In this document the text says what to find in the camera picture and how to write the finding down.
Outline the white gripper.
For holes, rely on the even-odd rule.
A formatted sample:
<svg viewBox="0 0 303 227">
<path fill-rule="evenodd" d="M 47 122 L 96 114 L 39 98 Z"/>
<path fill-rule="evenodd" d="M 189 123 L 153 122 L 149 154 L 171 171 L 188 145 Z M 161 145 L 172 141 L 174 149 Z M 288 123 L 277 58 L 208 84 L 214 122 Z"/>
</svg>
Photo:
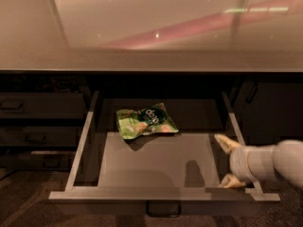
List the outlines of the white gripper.
<svg viewBox="0 0 303 227">
<path fill-rule="evenodd" d="M 226 154 L 230 154 L 230 169 L 234 174 L 226 174 L 220 183 L 220 188 L 242 188 L 246 186 L 246 183 L 255 182 L 257 179 L 248 164 L 248 156 L 252 148 L 241 147 L 239 142 L 223 134 L 215 134 L 214 138 L 221 149 Z"/>
</svg>

